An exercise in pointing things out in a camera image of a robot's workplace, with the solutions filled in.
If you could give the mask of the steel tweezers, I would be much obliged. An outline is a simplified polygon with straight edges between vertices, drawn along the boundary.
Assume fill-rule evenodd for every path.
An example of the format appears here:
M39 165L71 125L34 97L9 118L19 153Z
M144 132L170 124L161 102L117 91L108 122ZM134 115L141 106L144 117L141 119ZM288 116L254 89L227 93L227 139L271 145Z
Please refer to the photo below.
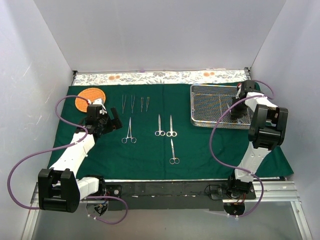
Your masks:
M135 106L135 95L131 95L131 114L134 112L134 106Z
M125 113L127 95L122 95L122 114Z
M140 112L143 112L143 108L144 108L144 97L140 98Z
M146 112L148 112L149 103L150 103L150 97L147 96L147 98L146 98L146 107L145 107Z

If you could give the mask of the steel surgical forceps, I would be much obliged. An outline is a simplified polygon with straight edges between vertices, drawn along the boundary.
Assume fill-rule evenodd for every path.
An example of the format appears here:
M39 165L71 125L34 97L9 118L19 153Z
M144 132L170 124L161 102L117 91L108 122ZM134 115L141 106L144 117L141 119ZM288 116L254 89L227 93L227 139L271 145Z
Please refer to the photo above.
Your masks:
M137 142L137 139L132 136L132 118L131 117L129 118L127 136L122 138L121 142L123 144L126 144L127 142L131 142L132 144L135 144Z

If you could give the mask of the round woven bamboo tray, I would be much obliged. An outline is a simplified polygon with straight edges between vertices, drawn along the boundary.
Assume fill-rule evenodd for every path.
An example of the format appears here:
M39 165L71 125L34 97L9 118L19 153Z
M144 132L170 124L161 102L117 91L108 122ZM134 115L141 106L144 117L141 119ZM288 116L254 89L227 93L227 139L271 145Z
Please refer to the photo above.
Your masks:
M79 97L83 97L85 99L87 99L88 101L90 101L90 103L92 103L92 101L94 101L95 99L103 99L104 102L106 101L106 94L99 88L96 87L90 87L90 88L86 88L85 90L81 91L78 94ZM76 98L75 99L75 107L83 113L87 112L87 106L88 106L88 102L82 98Z

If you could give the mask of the metal mesh instrument tray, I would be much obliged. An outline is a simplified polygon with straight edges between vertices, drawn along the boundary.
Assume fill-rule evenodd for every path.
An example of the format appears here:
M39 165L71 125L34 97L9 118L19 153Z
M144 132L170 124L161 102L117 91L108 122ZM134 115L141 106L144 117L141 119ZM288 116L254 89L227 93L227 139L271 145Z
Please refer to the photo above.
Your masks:
M190 118L197 127L213 128L217 125L223 129L248 130L251 125L253 111L248 108L247 114L236 120L227 113L217 123L221 115L233 104L232 97L237 93L235 85L193 84L190 87Z

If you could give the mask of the green surgical cloth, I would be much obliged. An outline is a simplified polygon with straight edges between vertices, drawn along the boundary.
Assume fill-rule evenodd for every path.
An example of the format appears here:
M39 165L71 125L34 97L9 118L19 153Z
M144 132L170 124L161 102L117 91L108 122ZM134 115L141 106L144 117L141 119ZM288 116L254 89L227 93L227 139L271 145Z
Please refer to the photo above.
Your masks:
M248 131L198 127L191 123L188 84L102 85L105 106L116 108L121 129L102 135L76 174L103 176L106 180L198 180L226 179L249 145ZM122 95L126 105L122 114ZM135 95L133 114L131 95ZM144 97L141 112L141 97ZM150 97L146 112L147 97ZM158 114L165 136L155 136ZM168 137L172 115L176 137ZM136 143L122 143L131 118ZM170 164L171 139L179 164Z

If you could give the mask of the curved steel scissors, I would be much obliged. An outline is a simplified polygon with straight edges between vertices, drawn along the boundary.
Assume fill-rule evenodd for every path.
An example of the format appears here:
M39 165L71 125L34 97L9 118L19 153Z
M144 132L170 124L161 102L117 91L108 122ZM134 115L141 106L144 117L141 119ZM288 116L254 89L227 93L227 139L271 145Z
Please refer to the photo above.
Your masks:
M158 114L158 130L155 131L155 136L159 137L159 136L165 136L166 132L164 130L162 130L162 123L161 123L161 115Z

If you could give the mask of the steel surgical scissors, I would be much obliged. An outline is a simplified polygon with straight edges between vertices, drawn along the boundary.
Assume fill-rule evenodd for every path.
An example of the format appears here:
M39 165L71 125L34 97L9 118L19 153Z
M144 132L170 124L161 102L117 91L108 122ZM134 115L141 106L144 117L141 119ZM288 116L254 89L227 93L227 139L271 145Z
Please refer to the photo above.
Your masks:
M170 140L170 145L171 145L172 158L169 159L169 163L171 165L177 165L180 163L180 159L175 155L174 142L172 139Z
M173 119L172 119L172 115L170 115L169 124L170 124L170 129L169 129L169 131L166 132L166 136L167 136L167 137L176 137L178 134L177 134L176 131L173 130Z

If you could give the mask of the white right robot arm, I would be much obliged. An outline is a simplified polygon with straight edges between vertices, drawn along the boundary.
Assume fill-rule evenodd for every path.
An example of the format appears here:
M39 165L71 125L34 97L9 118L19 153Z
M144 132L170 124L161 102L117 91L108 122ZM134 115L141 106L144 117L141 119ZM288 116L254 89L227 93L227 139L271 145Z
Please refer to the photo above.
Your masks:
M264 158L285 138L289 110L271 103L256 88L253 80L246 80L237 86L237 94L232 98L235 105L230 111L230 119L238 120L253 111L248 130L248 148L231 176L228 177L226 192L232 199L246 195L252 188L254 175Z

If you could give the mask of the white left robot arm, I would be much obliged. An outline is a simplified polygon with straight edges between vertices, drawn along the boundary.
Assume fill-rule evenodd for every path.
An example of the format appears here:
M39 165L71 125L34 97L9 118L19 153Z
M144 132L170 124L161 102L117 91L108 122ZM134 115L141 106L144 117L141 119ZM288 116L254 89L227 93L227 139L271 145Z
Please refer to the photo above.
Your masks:
M123 124L116 108L108 113L102 104L90 104L86 117L78 124L68 146L60 158L38 174L38 197L41 210L73 213L82 199L92 196L101 200L106 196L105 180L101 175L76 178L77 172L105 134L121 129Z

